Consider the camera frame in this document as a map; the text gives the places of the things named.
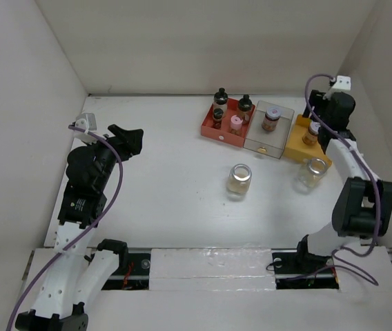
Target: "red box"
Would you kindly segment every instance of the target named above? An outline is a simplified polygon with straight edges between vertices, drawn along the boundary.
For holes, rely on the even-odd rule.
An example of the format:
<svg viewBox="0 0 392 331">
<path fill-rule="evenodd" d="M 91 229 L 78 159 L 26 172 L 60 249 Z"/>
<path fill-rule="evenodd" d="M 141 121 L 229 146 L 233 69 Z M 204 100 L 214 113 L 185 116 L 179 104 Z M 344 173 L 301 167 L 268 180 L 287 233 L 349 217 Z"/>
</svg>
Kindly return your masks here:
<svg viewBox="0 0 392 331">
<path fill-rule="evenodd" d="M 201 125 L 201 135 L 208 137 L 222 143 L 229 143 L 230 145 L 237 147 L 244 147 L 245 137 L 250 126 L 251 119 L 253 118 L 254 110 L 256 108 L 253 105 L 253 109 L 250 113 L 250 122 L 242 125 L 242 134 L 237 136 L 236 134 L 230 133 L 230 119 L 233 115 L 237 115 L 237 104 L 239 103 L 236 99 L 228 99 L 227 111 L 225 117 L 222 119 L 222 125 L 220 129 L 213 128 L 213 104 L 211 104 L 208 114 L 205 116 L 204 121 Z"/>
</svg>

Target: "purple hose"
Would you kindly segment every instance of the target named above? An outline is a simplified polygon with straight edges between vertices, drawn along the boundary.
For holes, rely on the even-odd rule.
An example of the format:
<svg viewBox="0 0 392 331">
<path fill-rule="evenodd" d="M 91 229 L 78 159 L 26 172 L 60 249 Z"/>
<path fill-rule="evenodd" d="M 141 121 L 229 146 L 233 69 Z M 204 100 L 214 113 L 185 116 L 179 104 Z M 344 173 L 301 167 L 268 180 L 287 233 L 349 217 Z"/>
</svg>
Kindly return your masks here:
<svg viewBox="0 0 392 331">
<path fill-rule="evenodd" d="M 333 129 L 331 129 L 329 126 L 327 126 L 325 124 L 325 122 L 323 122 L 315 113 L 313 108 L 311 107 L 310 103 L 309 103 L 309 98 L 308 98 L 308 92 L 309 92 L 309 85 L 312 82 L 312 80 L 314 78 L 317 77 L 327 77 L 329 79 L 334 78 L 333 76 L 331 76 L 330 74 L 314 74 L 313 76 L 311 76 L 308 81 L 306 82 L 305 85 L 305 101 L 306 101 L 306 107 L 308 108 L 308 110 L 310 111 L 310 113 L 313 115 L 314 119 L 320 123 L 320 125 L 325 128 L 327 131 L 329 131 L 334 137 L 336 137 L 339 141 L 341 141 L 345 147 L 347 147 L 349 150 L 351 150 L 351 145 L 348 143 L 348 141 L 346 141 L 346 139 L 344 137 L 342 137 L 340 134 L 338 134 L 336 131 L 334 131 Z M 340 247 L 339 250 L 347 250 L 349 252 L 351 252 L 352 254 L 354 254 L 357 257 L 367 257 L 368 255 L 370 255 L 370 253 L 372 253 L 376 243 L 377 243 L 377 239 L 378 239 L 378 232 L 380 230 L 380 224 L 381 224 L 381 220 L 380 220 L 380 214 L 381 214 L 381 209 L 380 209 L 380 191 L 378 190 L 377 187 L 377 182 L 373 176 L 373 174 L 371 173 L 371 171 L 368 169 L 368 167 L 364 164 L 363 160 L 361 160 L 361 158 L 357 155 L 357 153 L 354 150 L 351 150 L 351 154 L 353 155 L 354 159 L 356 160 L 356 162 L 359 164 L 359 166 L 366 172 L 366 174 L 368 175 L 369 179 L 371 180 L 372 184 L 373 184 L 373 189 L 374 189 L 374 195 L 375 195 L 375 226 L 374 226 L 374 233 L 373 233 L 373 240 L 371 241 L 368 250 L 365 253 L 359 253 L 356 252 L 355 250 L 353 250 L 352 248 L 348 248 L 346 246 L 342 246 Z M 359 272 L 355 271 L 354 269 L 351 269 L 349 267 L 346 267 L 344 265 L 326 265 L 323 268 L 320 268 L 319 270 L 316 270 L 310 274 L 303 274 L 297 277 L 292 277 L 292 278 L 288 278 L 286 280 L 289 281 L 297 281 L 299 279 L 304 279 L 310 276 L 315 276 L 316 274 L 318 274 L 319 272 L 329 269 L 329 268 L 340 268 L 340 269 L 344 269 L 347 270 L 349 272 L 352 272 L 353 274 L 358 275 L 359 277 L 363 278 L 365 281 L 368 281 L 369 283 L 378 286 L 378 282 L 375 280 L 375 278 L 369 274 L 367 271 L 361 269 L 361 267 L 356 266 L 353 263 L 350 263 L 348 261 L 345 261 L 344 259 L 341 259 L 339 257 L 336 257 L 336 253 L 339 250 L 334 250 L 331 255 L 332 257 L 340 262 L 343 262 L 349 266 L 351 266 L 352 268 L 355 268 L 357 270 L 359 270 L 360 272 L 362 272 L 363 274 L 365 274 L 366 276 L 360 274 Z"/>
<path fill-rule="evenodd" d="M 84 129 L 81 128 L 77 128 L 75 126 L 69 126 L 69 129 L 74 130 L 74 131 L 80 131 L 80 132 L 85 132 Z M 102 137 L 96 135 L 93 132 L 88 132 L 88 135 L 92 136 L 93 138 L 95 138 L 96 140 L 98 140 L 99 142 L 103 143 L 109 150 L 112 151 L 112 153 L 116 156 L 116 160 L 119 166 L 119 180 L 118 180 L 118 185 L 116 187 L 115 193 L 113 195 L 113 198 L 110 200 L 110 202 L 108 203 L 106 209 L 103 210 L 102 214 L 99 215 L 97 217 L 97 219 L 95 219 L 93 221 L 92 224 L 90 224 L 88 226 L 88 228 L 86 228 L 83 232 L 81 232 L 78 237 L 76 237 L 75 239 L 73 239 L 68 245 L 66 245 L 63 250 L 68 250 L 69 248 L 71 248 L 74 244 L 76 244 L 79 240 L 81 240 L 81 238 L 83 238 L 86 234 L 88 234 L 101 220 L 102 218 L 107 214 L 107 212 L 109 211 L 109 209 L 112 208 L 112 205 L 115 203 L 116 198 L 118 197 L 119 191 L 121 190 L 121 186 L 122 186 L 122 174 L 123 174 L 123 169 L 122 169 L 122 160 L 118 155 L 118 152 Z M 44 272 L 47 271 L 47 269 L 62 255 L 62 253 L 56 253 L 56 255 L 50 259 L 49 262 L 47 262 L 47 264 L 38 272 L 38 274 L 34 277 L 34 279 L 29 283 L 28 287 L 23 291 L 23 294 L 19 297 L 17 303 L 15 304 L 15 307 L 12 311 L 12 313 L 10 314 L 10 318 L 9 318 L 9 322 L 8 322 L 8 326 L 6 327 L 6 331 L 11 331 L 12 330 L 12 326 L 14 323 L 14 319 L 15 316 L 18 313 L 18 309 L 20 307 L 20 305 L 23 303 L 24 299 L 27 297 L 27 295 L 29 294 L 30 290 L 32 289 L 32 287 L 35 285 L 35 283 L 38 281 L 39 278 L 41 278 L 41 276 L 44 274 Z"/>
</svg>

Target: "purple cable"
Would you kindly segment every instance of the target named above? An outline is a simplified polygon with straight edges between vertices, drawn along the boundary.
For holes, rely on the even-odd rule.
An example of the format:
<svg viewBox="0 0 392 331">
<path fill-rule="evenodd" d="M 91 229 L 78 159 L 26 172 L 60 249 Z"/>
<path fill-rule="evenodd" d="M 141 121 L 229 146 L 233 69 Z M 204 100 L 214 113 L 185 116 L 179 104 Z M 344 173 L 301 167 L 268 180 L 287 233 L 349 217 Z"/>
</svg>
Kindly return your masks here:
<svg viewBox="0 0 392 331">
<path fill-rule="evenodd" d="M 373 233 L 373 239 L 369 245 L 368 250 L 365 253 L 359 253 L 356 252 L 355 250 L 353 250 L 352 248 L 348 248 L 346 246 L 341 246 L 339 250 L 347 250 L 349 252 L 351 252 L 352 254 L 354 254 L 357 257 L 367 257 L 368 255 L 370 255 L 370 253 L 372 253 L 376 243 L 377 243 L 377 239 L 378 239 L 378 232 L 380 230 L 380 224 L 381 224 L 381 220 L 380 220 L 380 214 L 381 214 L 381 208 L 380 208 L 380 191 L 378 190 L 377 187 L 377 182 L 373 176 L 373 174 L 371 173 L 371 171 L 368 169 L 368 167 L 366 166 L 366 164 L 363 162 L 363 160 L 357 155 L 357 153 L 351 149 L 351 145 L 348 143 L 348 141 L 346 141 L 346 139 L 344 137 L 342 137 L 340 134 L 338 134 L 338 132 L 334 131 L 333 129 L 331 129 L 325 122 L 323 122 L 323 120 L 321 120 L 316 113 L 314 112 L 313 108 L 311 107 L 311 104 L 309 103 L 309 97 L 308 97 L 308 92 L 309 92 L 309 85 L 312 82 L 312 80 L 314 80 L 315 78 L 318 77 L 327 77 L 329 79 L 334 78 L 333 76 L 331 76 L 330 74 L 314 74 L 313 76 L 311 76 L 308 81 L 306 82 L 305 85 L 305 91 L 304 91 L 304 96 L 305 96 L 305 101 L 306 101 L 306 107 L 308 108 L 308 110 L 310 111 L 310 113 L 313 115 L 314 119 L 320 123 L 320 125 L 325 128 L 328 132 L 330 132 L 334 137 L 336 137 L 340 142 L 343 143 L 343 145 L 345 147 L 347 147 L 350 151 L 351 154 L 353 155 L 355 161 L 359 164 L 359 166 L 366 172 L 366 174 L 368 175 L 369 179 L 371 180 L 372 184 L 373 184 L 373 189 L 374 189 L 374 195 L 375 195 L 375 226 L 374 226 L 374 233 Z M 350 263 L 348 261 L 345 261 L 344 259 L 341 259 L 339 257 L 336 257 L 336 253 L 339 250 L 334 250 L 331 253 L 331 256 L 337 260 L 340 261 L 342 263 L 345 263 L 349 266 L 351 266 L 352 268 L 355 268 L 357 270 L 359 270 L 360 272 L 362 272 L 363 274 L 365 274 L 366 276 L 364 276 L 363 274 L 360 274 L 359 272 L 346 267 L 344 265 L 326 265 L 323 268 L 320 268 L 319 270 L 316 270 L 310 274 L 302 274 L 300 276 L 297 277 L 292 277 L 292 278 L 288 278 L 286 280 L 289 281 L 297 281 L 299 279 L 305 279 L 308 278 L 310 276 L 315 276 L 317 275 L 319 272 L 326 270 L 326 269 L 330 269 L 330 268 L 340 268 L 340 269 L 344 269 L 347 270 L 349 272 L 352 272 L 353 274 L 358 275 L 359 277 L 363 278 L 365 281 L 368 281 L 369 283 L 373 284 L 374 286 L 378 286 L 378 282 L 375 280 L 375 278 L 369 274 L 367 271 L 361 269 L 361 267 L 356 266 L 353 263 Z"/>
<path fill-rule="evenodd" d="M 69 129 L 74 130 L 74 131 L 80 131 L 80 132 L 85 132 L 84 129 L 81 128 L 77 128 L 75 126 L 69 126 Z M 110 200 L 110 202 L 108 203 L 107 207 L 103 210 L 102 214 L 99 215 L 97 217 L 97 219 L 95 219 L 93 221 L 92 224 L 89 225 L 88 228 L 86 228 L 83 232 L 81 232 L 78 237 L 76 237 L 75 239 L 73 239 L 68 245 L 66 245 L 63 250 L 68 250 L 69 248 L 71 248 L 74 244 L 76 244 L 79 240 L 81 240 L 81 238 L 83 238 L 86 234 L 88 234 L 101 220 L 102 218 L 107 214 L 107 212 L 109 211 L 109 209 L 112 208 L 112 205 L 115 203 L 116 198 L 118 197 L 119 191 L 121 190 L 121 186 L 122 186 L 122 174 L 123 174 L 123 169 L 122 169 L 122 160 L 118 155 L 118 152 L 102 137 L 96 135 L 93 132 L 87 132 L 88 135 L 92 136 L 93 138 L 95 138 L 96 140 L 98 140 L 99 142 L 103 143 L 109 150 L 112 151 L 112 153 L 116 156 L 116 160 L 119 166 L 119 180 L 118 180 L 118 185 L 116 187 L 115 193 L 113 195 L 113 198 Z M 12 331 L 12 326 L 14 323 L 14 319 L 15 316 L 18 313 L 18 309 L 20 307 L 20 305 L 23 303 L 24 299 L 27 297 L 27 295 L 29 294 L 30 290 L 32 289 L 32 287 L 35 285 L 35 283 L 38 281 L 38 279 L 41 278 L 41 276 L 44 274 L 44 272 L 47 271 L 47 269 L 62 255 L 62 253 L 56 253 L 56 255 L 50 259 L 49 262 L 47 262 L 47 264 L 42 267 L 42 269 L 38 272 L 38 274 L 34 277 L 34 279 L 29 283 L 28 287 L 23 291 L 23 294 L 19 297 L 17 303 L 15 304 L 15 307 L 12 311 L 12 313 L 10 314 L 10 318 L 9 318 L 9 322 L 8 322 L 8 326 L 6 327 L 6 331 Z"/>
</svg>

